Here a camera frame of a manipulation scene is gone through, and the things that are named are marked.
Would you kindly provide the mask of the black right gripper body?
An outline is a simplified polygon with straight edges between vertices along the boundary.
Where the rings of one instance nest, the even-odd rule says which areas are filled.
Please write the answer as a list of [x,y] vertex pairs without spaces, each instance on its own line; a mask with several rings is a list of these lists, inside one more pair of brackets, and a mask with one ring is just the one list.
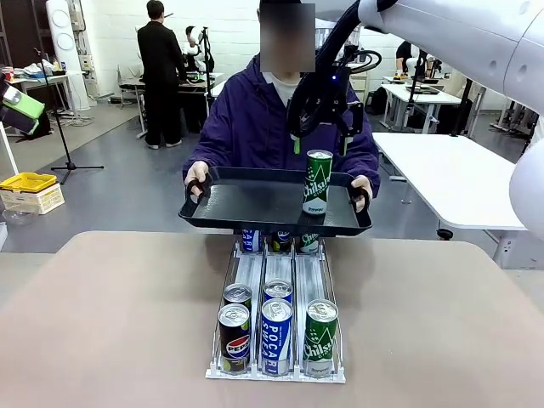
[[317,107],[324,111],[346,111],[348,109],[349,71],[325,73],[320,78]]

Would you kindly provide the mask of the person's left hand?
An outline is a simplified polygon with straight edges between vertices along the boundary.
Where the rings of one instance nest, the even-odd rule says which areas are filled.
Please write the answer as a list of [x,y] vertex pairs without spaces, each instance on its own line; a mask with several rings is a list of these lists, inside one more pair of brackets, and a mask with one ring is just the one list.
[[373,191],[370,180],[364,176],[357,176],[351,183],[352,202],[357,213],[367,209],[373,198]]

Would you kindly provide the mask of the person's right hand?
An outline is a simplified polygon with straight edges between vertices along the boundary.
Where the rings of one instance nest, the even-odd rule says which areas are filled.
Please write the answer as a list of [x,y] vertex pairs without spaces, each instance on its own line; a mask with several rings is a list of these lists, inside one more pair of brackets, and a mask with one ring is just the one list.
[[204,161],[195,161],[187,171],[184,179],[184,185],[191,185],[190,192],[193,196],[200,196],[203,192],[202,186],[207,179],[209,166]]

